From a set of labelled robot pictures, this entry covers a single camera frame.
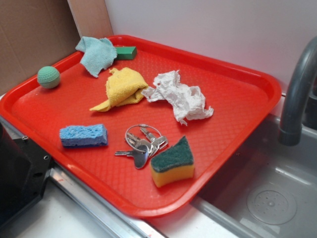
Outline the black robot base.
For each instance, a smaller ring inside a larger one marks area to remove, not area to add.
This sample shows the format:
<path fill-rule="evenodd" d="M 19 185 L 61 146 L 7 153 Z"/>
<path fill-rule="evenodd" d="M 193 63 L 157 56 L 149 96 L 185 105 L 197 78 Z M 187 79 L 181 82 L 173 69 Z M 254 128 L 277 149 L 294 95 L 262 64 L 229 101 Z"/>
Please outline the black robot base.
<path fill-rule="evenodd" d="M 0 227 L 38 203 L 44 195 L 52 157 L 28 137 L 13 139 L 0 126 Z"/>

